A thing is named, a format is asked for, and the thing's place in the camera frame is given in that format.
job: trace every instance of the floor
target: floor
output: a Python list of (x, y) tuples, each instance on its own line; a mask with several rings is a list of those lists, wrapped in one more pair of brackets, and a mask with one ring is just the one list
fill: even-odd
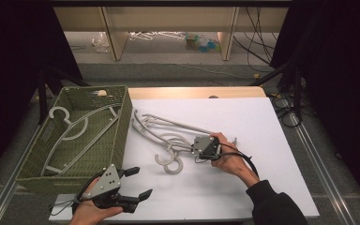
[[(218, 39), (213, 33), (198, 34), (213, 40)], [(236, 42), (232, 45), (229, 61), (223, 61), (217, 50), (201, 52), (189, 48), (183, 39), (178, 38), (184, 33), (139, 36), (134, 40), (129, 36), (124, 54), (117, 62), (112, 60), (109, 52), (97, 52), (97, 48), (92, 45), (93, 40), (95, 43), (98, 40), (98, 33), (66, 33), (66, 35), (84, 80), (93, 85), (125, 84), (129, 87), (249, 85), (272, 70), (258, 57), (247, 54), (246, 50)], [(250, 38), (253, 36), (252, 33), (235, 34), (237, 40), (248, 48), (250, 41), (246, 35)], [(264, 44), (275, 47), (277, 35), (263, 34)], [(269, 61), (269, 56), (264, 52), (262, 45), (251, 43), (250, 49), (262, 59)], [(276, 89), (278, 79), (279, 77), (262, 86), (267, 95), (278, 92)], [(276, 109), (286, 106), (287, 103), (286, 99), (273, 98), (273, 107)], [(291, 116), (285, 117), (281, 124), (320, 212), (319, 217), (308, 218), (308, 223), (360, 224), (360, 188), (341, 158), (336, 156), (336, 148), (331, 143), (320, 118), (314, 114), (312, 106), (308, 104), (306, 94), (303, 95), (302, 103), (304, 105), (302, 125), (287, 127), (293, 122)], [(10, 188), (12, 172), (16, 171), (24, 150), (37, 130), (38, 119), (38, 96), (35, 95), (29, 103), (29, 110), (24, 115), (11, 145), (1, 157), (0, 194), (6, 188)], [(324, 170), (322, 167), (317, 167), (314, 156), (319, 157)], [(337, 191), (338, 195), (333, 195), (327, 189), (328, 183), (330, 190)], [(29, 193), (18, 186), (13, 188), (13, 194), (7, 197), (9, 202), (0, 205), (2, 213), (0, 224), (53, 224), (48, 220), (49, 206), (54, 203), (56, 196)], [(338, 212), (339, 207), (335, 205), (338, 200), (345, 202), (345, 207), (350, 212), (349, 217), (343, 217)], [(253, 221), (247, 220), (243, 224), (253, 224)]]

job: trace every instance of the black cable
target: black cable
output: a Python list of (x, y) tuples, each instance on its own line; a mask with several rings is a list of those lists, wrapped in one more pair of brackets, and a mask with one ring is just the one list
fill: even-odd
[[(51, 216), (57, 216), (57, 215), (61, 214), (73, 202), (74, 202), (73, 200), (69, 200), (69, 201), (66, 201), (66, 202), (60, 202), (60, 203), (57, 203), (57, 204), (54, 204), (54, 205), (49, 205), (48, 210), (51, 212)], [(55, 214), (52, 213), (52, 210), (54, 209), (55, 206), (60, 205), (60, 204), (65, 204), (65, 203), (66, 203), (66, 206), (64, 206), (60, 211), (58, 211)]]
[(252, 40), (252, 39), (247, 35), (247, 32), (244, 32), (244, 35), (245, 35), (245, 37), (247, 37), (247, 39), (249, 39), (250, 41), (252, 41), (254, 44), (262, 45), (262, 46), (265, 46), (266, 48), (269, 48), (269, 49), (274, 49), (274, 47), (271, 47), (271, 46), (262, 44), (262, 43), (260, 43), (260, 42), (257, 42), (256, 40)]
[[(286, 105), (285, 106), (278, 106), (277, 102), (279, 100), (285, 100), (286, 101)], [(283, 126), (287, 127), (287, 128), (296, 128), (298, 127), (301, 122), (302, 122), (302, 118), (300, 115), (298, 115), (297, 113), (295, 113), (294, 107), (291, 106), (290, 101), (287, 98), (283, 98), (280, 97), (278, 98), (277, 96), (271, 101), (273, 103), (273, 106), (275, 108), (275, 112), (276, 114), (281, 113), (280, 115), (277, 116), (278, 119), (280, 119), (281, 123)], [(297, 122), (295, 125), (289, 125), (285, 122), (285, 118), (287, 115), (290, 115), (290, 113), (294, 113), (296, 115), (297, 118)]]
[(87, 188), (89, 187), (89, 185), (98, 177), (100, 177), (102, 174), (104, 174), (105, 171), (101, 171), (96, 173), (95, 175), (92, 176), (92, 178), (90, 178), (86, 184), (83, 186), (83, 188), (81, 189), (81, 191), (78, 193), (78, 195), (75, 197), (75, 201), (74, 203), (71, 205), (72, 207), (72, 214), (75, 213), (75, 211), (77, 210), (78, 206), (80, 205), (80, 203), (82, 202), (81, 197), (83, 195), (83, 193), (87, 190)]
[(242, 45), (237, 39), (236, 37), (233, 37), (233, 39), (241, 46), (241, 48), (243, 48), (244, 50), (246, 50), (248, 53), (253, 54), (255, 57), (259, 58), (260, 60), (262, 60), (266, 65), (270, 65), (270, 62), (266, 61), (265, 59), (261, 58), (258, 54), (256, 54), (255, 52), (252, 52), (250, 50), (250, 48), (248, 49), (247, 47), (245, 47), (244, 45)]
[(253, 67), (250, 62), (249, 62), (249, 52), (250, 52), (250, 47), (252, 46), (252, 42), (249, 43), (249, 46), (247, 47), (247, 64), (249, 65), (250, 68), (256, 70), (256, 71), (259, 71), (259, 72), (267, 72), (267, 71), (262, 71), (262, 70), (259, 70), (259, 69), (256, 69), (255, 67)]
[(274, 35), (274, 33), (271, 33), (271, 34), (273, 35), (274, 39), (277, 41), (278, 38)]
[[(283, 111), (283, 110), (287, 110), (287, 109), (289, 109), (291, 107), (290, 101), (287, 98), (278, 97), (279, 95), (280, 95), (280, 93), (276, 93), (274, 96), (270, 97), (270, 98), (272, 98), (271, 103), (274, 106), (277, 113), (280, 112), (280, 111)], [(278, 102), (281, 101), (281, 100), (285, 101), (284, 106), (279, 106), (278, 105)]]
[(255, 24), (255, 22), (253, 21), (252, 17), (250, 16), (250, 13), (249, 13), (247, 7), (246, 7), (246, 10), (247, 10), (247, 15), (249, 16), (249, 19), (250, 19), (250, 21), (252, 22), (252, 25), (253, 25), (253, 28), (254, 28), (254, 33), (253, 33), (252, 40), (254, 39), (254, 35), (257, 34), (257, 36), (259, 37), (260, 41), (262, 42), (263, 49), (264, 49), (265, 55), (267, 56), (267, 59), (268, 59), (268, 60), (271, 60), (272, 56), (271, 56), (270, 52), (267, 50), (267, 48), (265, 47), (264, 40), (263, 40), (263, 34), (262, 34), (262, 27), (261, 27), (261, 25), (260, 25), (260, 12), (261, 12), (261, 8), (260, 8), (260, 7), (257, 7), (257, 21), (256, 21), (256, 24)]
[(250, 169), (252, 169), (252, 171), (254, 171), (254, 173), (256, 173), (257, 177), (259, 177), (259, 174), (257, 173), (257, 169), (255, 167), (255, 165), (253, 164), (253, 162), (250, 160), (251, 157), (247, 157), (245, 154), (243, 154), (241, 151), (239, 151), (237, 148), (234, 148), (228, 144), (225, 144), (225, 143), (220, 143), (221, 145), (223, 146), (227, 146), (233, 150), (235, 150), (236, 152), (231, 152), (231, 153), (220, 153), (220, 154), (217, 154), (218, 156), (239, 156), (241, 158), (243, 158), (247, 164), (249, 164), (250, 166)]

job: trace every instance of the wrist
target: wrist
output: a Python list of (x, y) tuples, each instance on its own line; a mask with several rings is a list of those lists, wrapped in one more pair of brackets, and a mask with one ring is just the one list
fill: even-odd
[(84, 218), (73, 217), (69, 225), (98, 225), (98, 222), (92, 222), (88, 220), (86, 217)]
[(240, 170), (236, 176), (244, 182), (247, 188), (260, 182), (259, 177), (250, 168)]

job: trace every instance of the green basket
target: green basket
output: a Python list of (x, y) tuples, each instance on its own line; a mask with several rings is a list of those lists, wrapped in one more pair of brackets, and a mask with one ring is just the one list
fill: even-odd
[[(107, 95), (99, 96), (97, 93), (101, 90)], [(68, 120), (73, 123), (94, 110), (112, 104), (120, 104), (114, 108), (119, 115), (117, 121), (61, 176), (56, 176), (57, 173), (51, 171), (45, 171), (44, 175), (41, 175), (55, 143), (68, 129), (68, 123), (64, 121), (64, 111), (54, 111), (54, 118), (48, 116), (22, 163), (16, 177), (18, 184), (35, 193), (78, 193), (84, 184), (104, 167), (114, 164), (116, 168), (121, 169), (132, 112), (126, 86), (64, 87), (54, 107), (67, 109)], [(49, 166), (63, 170), (65, 165), (78, 156), (113, 118), (113, 113), (109, 109), (90, 115), (87, 129), (80, 137), (61, 141), (57, 145)], [(83, 125), (84, 120), (71, 129), (66, 137), (76, 137), (83, 130)]]

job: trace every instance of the cable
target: cable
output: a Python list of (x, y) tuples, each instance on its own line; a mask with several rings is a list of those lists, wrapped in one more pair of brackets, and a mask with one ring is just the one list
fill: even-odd
[[(64, 206), (64, 208), (62, 208), (60, 211), (58, 211), (57, 213), (55, 213), (55, 214), (53, 214), (52, 213), (52, 210), (53, 210), (53, 208), (55, 207), (55, 206), (57, 206), (57, 205), (60, 205), (60, 204), (67, 204), (66, 206)], [(57, 216), (57, 215), (59, 215), (60, 213), (62, 213), (67, 207), (69, 207), (72, 203), (74, 203), (74, 201), (73, 200), (69, 200), (69, 201), (66, 201), (66, 202), (61, 202), (61, 203), (57, 203), (57, 204), (54, 204), (54, 205), (50, 205), (49, 206), (49, 211), (51, 211), (51, 216)]]
[(80, 205), (80, 203), (83, 201), (82, 200), (82, 195), (83, 193), (87, 190), (87, 188), (89, 187), (89, 185), (98, 177), (100, 177), (102, 174), (104, 174), (105, 170), (98, 172), (96, 174), (94, 174), (92, 176), (92, 178), (90, 178), (86, 184), (83, 186), (83, 188), (81, 189), (81, 191), (78, 193), (78, 195), (75, 196), (75, 200), (73, 200), (73, 204), (72, 204), (72, 214), (75, 213), (75, 211), (77, 210), (78, 206)]
[(252, 39), (247, 35), (247, 32), (244, 32), (244, 35), (245, 35), (245, 37), (247, 37), (247, 39), (249, 39), (250, 41), (252, 41), (252, 42), (255, 43), (255, 44), (262, 45), (262, 46), (264, 46), (265, 48), (274, 49), (274, 47), (265, 45), (265, 44), (263, 44), (263, 43), (260, 43), (260, 42), (255, 41), (255, 40), (252, 40)]
[[(274, 99), (271, 100), (271, 102), (273, 103), (273, 106), (275, 108), (275, 112), (276, 114), (281, 113), (280, 115), (277, 116), (278, 119), (280, 119), (281, 123), (283, 126), (287, 127), (287, 128), (296, 128), (298, 127), (301, 122), (302, 122), (302, 118), (300, 117), (300, 115), (298, 115), (297, 113), (294, 113), (294, 107), (291, 106), (290, 101), (287, 98), (283, 98), (283, 97), (277, 97), (278, 94), (276, 94), (274, 96)], [(279, 100), (285, 100), (286, 101), (286, 105), (285, 106), (278, 106), (277, 102)], [(290, 113), (294, 113), (297, 117), (297, 123), (295, 125), (289, 125), (285, 122), (285, 118), (287, 115), (289, 115)]]
[(259, 58), (259, 59), (262, 60), (266, 65), (268, 65), (268, 66), (270, 65), (270, 62), (268, 62), (267, 60), (261, 58), (261, 57), (260, 57), (258, 54), (256, 54), (255, 52), (252, 52), (252, 51), (250, 50), (250, 47), (247, 48), (247, 47), (245, 47), (244, 45), (242, 45), (242, 44), (236, 39), (236, 37), (233, 37), (233, 39), (241, 46), (241, 48), (243, 48), (244, 50), (246, 50), (248, 53), (251, 53), (251, 54), (253, 54), (255, 57)]
[(274, 33), (271, 33), (271, 34), (273, 35), (274, 39), (277, 41), (278, 38), (274, 35)]
[(228, 144), (225, 143), (220, 143), (223, 146), (227, 146), (233, 150), (235, 150), (236, 152), (231, 152), (231, 153), (221, 153), (221, 154), (217, 154), (218, 156), (239, 156), (241, 158), (243, 158), (247, 164), (249, 164), (250, 168), (252, 169), (252, 171), (254, 171), (256, 173), (256, 175), (259, 177), (259, 174), (257, 173), (256, 167), (253, 164), (253, 162), (250, 160), (251, 157), (247, 157), (244, 153), (242, 153), (241, 151), (239, 151), (237, 148), (234, 148)]
[(252, 44), (252, 42), (249, 43), (249, 47), (247, 48), (247, 64), (249, 65), (250, 68), (252, 68), (252, 69), (254, 69), (254, 70), (256, 70), (256, 71), (259, 71), (259, 72), (269, 72), (269, 71), (264, 71), (264, 70), (256, 69), (255, 67), (253, 67), (253, 66), (250, 64), (250, 62), (249, 62), (249, 53), (250, 53), (251, 44)]
[(257, 7), (257, 21), (256, 21), (256, 24), (255, 22), (253, 21), (252, 17), (250, 16), (250, 13), (248, 11), (248, 8), (246, 7), (246, 10), (247, 10), (247, 15), (249, 16), (249, 19), (250, 21), (252, 22), (252, 25), (253, 25), (253, 28), (254, 28), (254, 33), (253, 33), (253, 37), (252, 37), (252, 41), (254, 39), (254, 35), (257, 34), (257, 36), (260, 38), (260, 41), (262, 42), (262, 45), (263, 45), (263, 49), (264, 49), (264, 52), (265, 52), (265, 55), (267, 56), (267, 59), (268, 60), (271, 60), (272, 56), (270, 54), (270, 52), (267, 50), (267, 48), (265, 47), (265, 44), (264, 44), (264, 40), (263, 40), (263, 35), (262, 35), (262, 27), (260, 25), (260, 12), (261, 12), (261, 8), (260, 7)]
[(176, 65), (177, 65), (177, 66), (180, 66), (180, 67), (183, 67), (183, 68), (196, 68), (196, 69), (203, 70), (203, 71), (205, 71), (205, 72), (216, 73), (216, 74), (224, 74), (224, 75), (232, 76), (232, 77), (235, 77), (235, 78), (253, 79), (253, 80), (256, 79), (256, 78), (254, 78), (254, 77), (240, 77), (240, 76), (236, 76), (236, 75), (233, 75), (233, 74), (231, 74), (231, 73), (226, 73), (226, 72), (216, 72), (216, 71), (208, 70), (208, 69), (202, 68), (202, 67), (192, 67), (192, 66), (185, 66), (185, 65), (181, 65), (181, 64), (176, 64)]

